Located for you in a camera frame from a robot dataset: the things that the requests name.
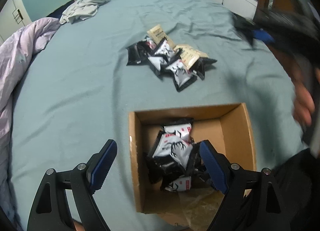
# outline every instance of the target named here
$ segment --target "blue gripper pad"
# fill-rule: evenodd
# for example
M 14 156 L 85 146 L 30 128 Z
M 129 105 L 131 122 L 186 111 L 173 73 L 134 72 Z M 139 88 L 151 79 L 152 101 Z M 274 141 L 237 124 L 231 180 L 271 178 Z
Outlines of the blue gripper pad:
M 90 183 L 89 190 L 94 194 L 101 189 L 104 180 L 116 158 L 118 151 L 117 143 L 108 140 L 98 154 L 95 154 L 90 166 L 87 169 L 87 179 Z
M 268 32 L 264 31 L 263 29 L 256 29 L 253 30 L 253 37 L 255 39 L 261 40 L 265 44 L 269 44 L 271 42 L 275 42 L 274 38 L 271 37 Z
M 222 168 L 220 167 L 215 156 L 211 152 L 209 146 L 211 143 L 209 141 L 202 141 L 200 144 L 200 156 L 204 162 L 205 167 L 210 175 L 214 187 L 220 190 L 223 194 L 228 191 L 228 185 L 226 181 L 226 175 Z

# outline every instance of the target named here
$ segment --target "metal screw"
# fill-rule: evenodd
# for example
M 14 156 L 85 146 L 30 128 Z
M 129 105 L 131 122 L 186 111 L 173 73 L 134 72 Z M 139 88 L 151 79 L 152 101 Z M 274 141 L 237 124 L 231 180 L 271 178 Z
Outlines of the metal screw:
M 263 173 L 266 174 L 266 175 L 270 175 L 271 174 L 271 170 L 268 169 L 268 168 L 264 168 L 263 169 Z
M 233 168 L 234 170 L 238 170 L 240 169 L 240 166 L 236 163 L 231 164 L 231 168 Z
M 86 165 L 84 163 L 80 163 L 77 168 L 78 168 L 78 170 L 83 170 L 83 169 L 85 169 L 85 167 L 86 167 Z
M 48 169 L 46 173 L 47 173 L 48 175 L 51 175 L 53 172 L 54 172 L 54 169 Z

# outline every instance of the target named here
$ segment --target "cardboard box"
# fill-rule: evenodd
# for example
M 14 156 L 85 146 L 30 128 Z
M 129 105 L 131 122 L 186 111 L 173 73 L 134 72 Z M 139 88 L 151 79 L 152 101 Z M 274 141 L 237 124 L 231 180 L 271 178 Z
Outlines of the cardboard box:
M 244 103 L 130 112 L 131 171 L 136 211 L 156 213 L 170 224 L 180 225 L 187 223 L 178 194 L 160 191 L 161 182 L 150 184 L 143 153 L 153 146 L 161 123 L 184 117 L 194 118 L 191 136 L 195 142 L 208 139 L 231 163 L 256 170 L 252 128 Z

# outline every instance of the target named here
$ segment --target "bed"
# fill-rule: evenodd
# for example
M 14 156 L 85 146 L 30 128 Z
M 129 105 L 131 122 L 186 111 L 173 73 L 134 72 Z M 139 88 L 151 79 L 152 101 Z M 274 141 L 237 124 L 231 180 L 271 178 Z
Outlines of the bed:
M 160 81 L 148 66 L 126 66 L 126 47 L 157 24 L 175 43 L 218 60 L 204 81 L 178 93 L 171 78 Z M 291 116 L 292 97 L 292 83 L 279 62 L 263 43 L 253 50 L 240 38 L 222 5 L 210 0 L 112 0 L 95 17 L 61 26 L 15 89 L 10 186 L 21 226 L 27 229 L 47 169 L 73 169 L 114 139 L 117 158 L 94 195 L 110 229 L 179 230 L 156 215 L 135 212 L 128 112 L 177 103 L 245 102 L 260 170 L 303 149 Z M 80 220 L 72 194 L 67 196 L 73 218 Z

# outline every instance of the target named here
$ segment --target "pile of snack packets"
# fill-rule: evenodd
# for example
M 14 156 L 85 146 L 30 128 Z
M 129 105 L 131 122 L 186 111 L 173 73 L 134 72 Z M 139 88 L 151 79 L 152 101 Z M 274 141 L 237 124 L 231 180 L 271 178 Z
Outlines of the pile of snack packets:
M 151 184 L 162 179 L 161 190 L 186 191 L 191 180 L 198 178 L 213 187 L 209 173 L 201 164 L 200 143 L 190 136 L 192 118 L 161 125 L 155 144 L 146 156 Z
M 127 48 L 127 66 L 148 63 L 160 79 L 163 75 L 170 74 L 178 92 L 194 83 L 197 76 L 204 80 L 205 67 L 217 62 L 189 45 L 175 45 L 160 25 L 147 33 L 144 40 Z

